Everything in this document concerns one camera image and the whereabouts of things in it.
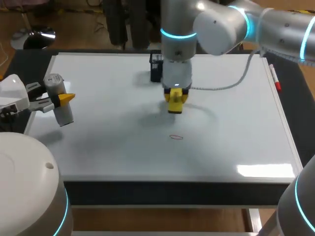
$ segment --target wooden floor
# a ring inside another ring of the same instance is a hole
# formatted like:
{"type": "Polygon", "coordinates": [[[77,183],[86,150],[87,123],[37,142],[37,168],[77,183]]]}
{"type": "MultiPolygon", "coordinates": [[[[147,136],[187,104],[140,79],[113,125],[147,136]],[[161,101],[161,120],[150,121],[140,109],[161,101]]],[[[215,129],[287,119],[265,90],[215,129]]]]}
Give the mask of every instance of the wooden floor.
{"type": "MultiPolygon", "coordinates": [[[[257,0],[263,6],[277,9],[315,9],[313,0],[257,0]]],[[[96,20],[105,22],[103,17],[83,13],[54,14],[35,19],[33,24],[54,28],[56,49],[114,49],[105,29],[94,33],[96,20]]],[[[14,56],[10,46],[12,34],[23,28],[18,13],[0,13],[0,42],[9,55],[9,60],[0,67],[3,75],[14,56]]],[[[5,59],[0,51],[0,63],[5,59]]],[[[306,81],[315,98],[315,69],[301,67],[306,81]]],[[[262,223],[266,222],[273,209],[261,209],[262,223]]],[[[244,232],[246,230],[240,209],[73,209],[75,230],[84,231],[213,231],[244,232]]]]}

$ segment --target white cable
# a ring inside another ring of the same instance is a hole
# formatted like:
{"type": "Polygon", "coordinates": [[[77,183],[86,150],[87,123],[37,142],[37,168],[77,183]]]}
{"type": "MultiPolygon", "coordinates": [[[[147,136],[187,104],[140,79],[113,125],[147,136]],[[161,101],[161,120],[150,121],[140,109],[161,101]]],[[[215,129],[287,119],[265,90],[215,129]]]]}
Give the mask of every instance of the white cable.
{"type": "Polygon", "coordinates": [[[229,85],[229,86],[225,86],[225,87],[220,87],[220,88],[199,88],[199,87],[191,87],[190,89],[196,89],[196,90],[205,90],[205,91],[218,91],[218,90],[225,90],[225,89],[231,89],[235,86],[238,86],[243,80],[244,78],[246,77],[247,75],[247,72],[248,72],[248,69],[250,67],[250,64],[251,64],[251,60],[252,60],[252,57],[254,56],[254,54],[258,53],[260,49],[255,49],[255,50],[252,50],[251,54],[249,55],[248,59],[247,59],[247,63],[246,63],[246,67],[245,67],[245,70],[243,72],[243,75],[242,77],[239,79],[239,81],[237,81],[236,83],[232,84],[232,85],[229,85]]]}
{"type": "Polygon", "coordinates": [[[2,44],[0,42],[0,47],[1,47],[1,50],[3,51],[4,55],[6,56],[6,59],[0,64],[0,67],[3,66],[3,64],[6,63],[6,61],[9,59],[9,56],[7,53],[5,53],[5,51],[3,50],[3,47],[2,47],[2,44]]]}

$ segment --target chair base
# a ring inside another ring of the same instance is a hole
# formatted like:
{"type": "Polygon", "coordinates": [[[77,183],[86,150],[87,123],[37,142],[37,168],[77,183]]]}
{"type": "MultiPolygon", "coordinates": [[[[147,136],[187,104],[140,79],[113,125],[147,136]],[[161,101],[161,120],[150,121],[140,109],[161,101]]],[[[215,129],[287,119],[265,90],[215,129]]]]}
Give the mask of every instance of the chair base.
{"type": "Polygon", "coordinates": [[[54,43],[55,31],[46,26],[33,26],[32,31],[21,29],[14,33],[11,46],[14,49],[44,49],[54,43]]]}

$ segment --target black cable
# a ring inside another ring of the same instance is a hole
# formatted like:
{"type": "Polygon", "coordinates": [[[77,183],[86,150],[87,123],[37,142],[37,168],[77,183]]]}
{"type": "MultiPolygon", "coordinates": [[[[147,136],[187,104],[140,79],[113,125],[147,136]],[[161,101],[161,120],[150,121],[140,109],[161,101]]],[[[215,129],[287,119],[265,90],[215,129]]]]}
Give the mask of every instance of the black cable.
{"type": "Polygon", "coordinates": [[[3,113],[3,115],[10,125],[10,132],[13,132],[13,124],[12,124],[13,120],[12,120],[11,112],[10,111],[5,112],[5,113],[3,113]]]}
{"type": "Polygon", "coordinates": [[[6,129],[5,129],[5,128],[3,128],[3,127],[0,125],[0,131],[2,131],[2,132],[6,132],[6,129]]]}

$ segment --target yellow object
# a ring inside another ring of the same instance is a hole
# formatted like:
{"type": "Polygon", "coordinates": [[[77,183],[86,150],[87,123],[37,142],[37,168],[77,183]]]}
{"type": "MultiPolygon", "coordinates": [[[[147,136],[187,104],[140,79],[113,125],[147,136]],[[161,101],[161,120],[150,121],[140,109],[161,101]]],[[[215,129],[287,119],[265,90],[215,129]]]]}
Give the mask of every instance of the yellow object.
{"type": "Polygon", "coordinates": [[[58,95],[58,98],[60,100],[60,106],[64,106],[69,103],[73,98],[75,97],[74,93],[66,93],[66,94],[60,94],[58,95]]]}
{"type": "Polygon", "coordinates": [[[188,94],[183,94],[183,96],[182,96],[182,102],[185,103],[186,100],[187,100],[187,98],[188,98],[188,94]]]}
{"type": "Polygon", "coordinates": [[[168,101],[168,112],[181,114],[183,111],[183,90],[181,88],[171,88],[168,101]]]}
{"type": "Polygon", "coordinates": [[[165,94],[164,94],[164,98],[165,98],[165,101],[168,102],[168,101],[169,101],[169,93],[165,93],[165,94]]]}

